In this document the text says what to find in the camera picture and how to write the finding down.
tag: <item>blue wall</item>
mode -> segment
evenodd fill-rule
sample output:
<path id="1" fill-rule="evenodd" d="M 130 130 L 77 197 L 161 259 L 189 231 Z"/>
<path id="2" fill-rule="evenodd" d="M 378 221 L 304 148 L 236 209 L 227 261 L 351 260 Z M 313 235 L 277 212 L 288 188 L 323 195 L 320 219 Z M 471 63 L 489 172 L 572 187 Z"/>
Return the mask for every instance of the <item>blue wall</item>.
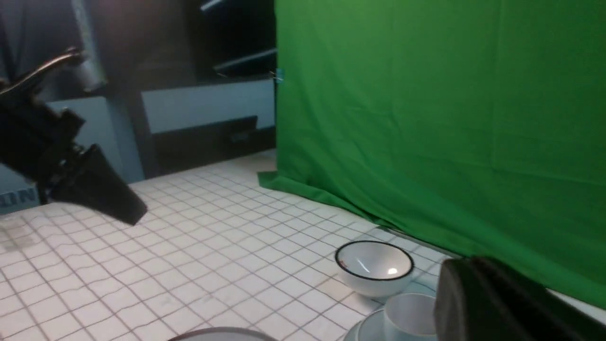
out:
<path id="1" fill-rule="evenodd" d="M 143 102 L 152 133 L 247 116 L 258 116 L 257 128 L 275 124 L 271 79 L 147 91 Z"/>

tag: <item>white cup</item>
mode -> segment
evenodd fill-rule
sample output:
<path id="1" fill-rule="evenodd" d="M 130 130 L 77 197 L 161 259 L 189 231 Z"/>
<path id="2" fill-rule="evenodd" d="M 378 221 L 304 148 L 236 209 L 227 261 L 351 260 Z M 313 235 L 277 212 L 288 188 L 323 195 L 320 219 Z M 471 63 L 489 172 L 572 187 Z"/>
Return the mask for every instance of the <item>white cup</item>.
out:
<path id="1" fill-rule="evenodd" d="M 437 341 L 433 307 L 436 299 L 423 294 L 400 294 L 384 310 L 386 341 Z"/>

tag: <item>green fabric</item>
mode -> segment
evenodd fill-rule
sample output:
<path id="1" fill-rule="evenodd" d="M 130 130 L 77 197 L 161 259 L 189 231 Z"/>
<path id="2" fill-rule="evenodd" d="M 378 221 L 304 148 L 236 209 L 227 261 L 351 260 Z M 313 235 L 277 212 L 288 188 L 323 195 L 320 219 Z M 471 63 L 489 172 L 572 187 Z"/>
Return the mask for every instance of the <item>green fabric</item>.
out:
<path id="1" fill-rule="evenodd" d="M 263 186 L 606 308 L 606 1 L 277 0 Z"/>

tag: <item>white tiled surface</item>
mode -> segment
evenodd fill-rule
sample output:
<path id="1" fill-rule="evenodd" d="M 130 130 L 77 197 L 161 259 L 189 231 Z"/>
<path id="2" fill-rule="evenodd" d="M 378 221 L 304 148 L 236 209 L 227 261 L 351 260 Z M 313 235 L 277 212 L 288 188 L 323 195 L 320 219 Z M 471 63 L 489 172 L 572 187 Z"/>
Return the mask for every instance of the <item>white tiled surface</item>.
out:
<path id="1" fill-rule="evenodd" d="M 267 154 L 134 185 L 135 227 L 54 204 L 0 223 L 0 339 L 165 341 L 210 326 L 278 340 L 339 340 L 380 307 L 335 276 L 335 249 L 411 252 L 405 290 L 435 293 L 445 255 L 341 209 L 259 187 Z"/>

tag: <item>black object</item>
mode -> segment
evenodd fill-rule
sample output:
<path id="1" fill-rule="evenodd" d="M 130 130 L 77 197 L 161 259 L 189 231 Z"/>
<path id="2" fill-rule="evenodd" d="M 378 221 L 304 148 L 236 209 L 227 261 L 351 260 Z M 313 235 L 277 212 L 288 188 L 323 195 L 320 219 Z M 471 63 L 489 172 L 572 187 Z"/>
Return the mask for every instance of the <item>black object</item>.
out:
<path id="1" fill-rule="evenodd" d="M 493 258 L 447 260 L 434 310 L 440 341 L 597 341 L 606 328 Z"/>
<path id="2" fill-rule="evenodd" d="M 99 146 L 85 150 L 73 142 L 85 121 L 68 109 L 55 113 L 35 98 L 42 82 L 64 66 L 77 68 L 86 81 L 94 79 L 82 67 L 86 62 L 71 49 L 12 84 L 0 84 L 0 161 L 35 181 L 52 199 L 134 225 L 147 212 L 144 202 L 120 179 Z"/>

